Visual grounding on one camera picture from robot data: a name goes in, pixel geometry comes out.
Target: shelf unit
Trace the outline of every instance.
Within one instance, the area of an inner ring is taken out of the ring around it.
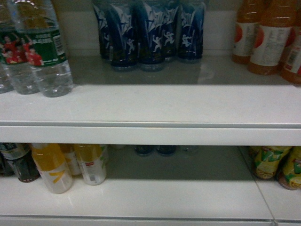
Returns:
[[[300,191],[253,178],[236,147],[301,145],[301,90],[231,62],[234,11],[207,13],[201,64],[175,61],[159,73],[114,73],[98,56],[93,12],[60,18],[76,87],[58,98],[1,94],[1,142],[203,146],[168,158],[111,150],[103,184],[77,177],[61,195],[41,179],[0,178],[0,225],[301,224]]]

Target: bottle label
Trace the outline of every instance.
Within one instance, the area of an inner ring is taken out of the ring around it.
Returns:
[[[236,23],[233,54],[249,57],[255,43],[259,23]]]
[[[106,169],[102,155],[94,161],[80,161],[79,166],[87,184],[98,185],[104,181],[106,177]]]
[[[17,31],[0,32],[0,61],[6,65],[22,64],[27,62],[25,36]]]
[[[59,30],[30,33],[26,36],[32,43],[27,54],[28,62],[36,67],[61,64],[67,60]]]
[[[0,143],[0,151],[7,160],[15,160],[26,155],[30,148],[27,144]]]
[[[299,33],[299,27],[293,27],[291,29],[290,35],[288,36],[288,39],[286,41],[285,44],[285,48],[282,52],[281,58],[280,58],[280,62],[285,63],[288,56],[290,55],[291,49],[293,47],[293,44],[296,40],[296,35]]]
[[[290,187],[301,188],[301,148],[294,147],[282,168]]]
[[[54,170],[41,171],[39,169],[39,172],[47,188],[53,193],[63,193],[68,190],[72,184],[71,173],[65,161]]]
[[[79,164],[77,162],[76,159],[76,155],[75,152],[71,152],[71,153],[64,153],[67,165],[70,169],[71,175],[79,175],[81,174],[80,168],[79,168]]]
[[[277,66],[291,27],[259,26],[251,62],[262,66]]]
[[[301,31],[291,49],[284,68],[294,74],[301,74]]]

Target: blue bottle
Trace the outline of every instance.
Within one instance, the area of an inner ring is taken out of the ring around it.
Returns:
[[[160,71],[165,60],[162,50],[164,10],[160,0],[139,0],[135,5],[138,17],[139,63],[144,71]]]

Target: white label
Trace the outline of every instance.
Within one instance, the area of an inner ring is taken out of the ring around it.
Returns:
[[[259,23],[236,23],[233,54],[249,57],[255,43]]]
[[[291,27],[260,26],[251,62],[262,66],[277,66],[290,30]]]
[[[70,169],[71,175],[81,174],[79,163],[77,162],[75,152],[64,153],[68,168]]]
[[[301,31],[292,47],[284,68],[295,74],[301,74]]]
[[[62,165],[51,171],[41,171],[40,175],[47,188],[55,194],[67,191],[72,185],[71,173],[64,161]]]
[[[88,185],[102,183],[107,175],[102,156],[94,161],[79,162],[83,178]]]
[[[30,148],[28,145],[1,143],[0,150],[4,158],[7,160],[15,160],[26,155],[30,151]]]

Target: orange juice bottle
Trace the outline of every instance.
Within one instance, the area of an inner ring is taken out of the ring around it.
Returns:
[[[297,0],[273,0],[263,13],[248,70],[270,75],[278,64],[296,19]]]
[[[74,149],[85,183],[101,184],[107,173],[100,145],[75,144]]]
[[[286,63],[286,60],[288,58],[288,56],[290,55],[290,52],[292,50],[293,44],[296,40],[296,37],[299,33],[299,28],[301,26],[301,8],[297,11],[297,17],[295,20],[295,23],[293,25],[293,28],[291,29],[290,35],[288,36],[288,39],[286,41],[285,44],[285,48],[282,52],[280,61],[279,61],[279,65],[278,65],[278,70],[281,71],[283,66]]]
[[[32,158],[49,191],[60,194],[71,187],[71,173],[58,144],[33,143]]]
[[[236,35],[232,60],[238,64],[250,61],[257,29],[264,12],[262,0],[244,0],[237,12]]]

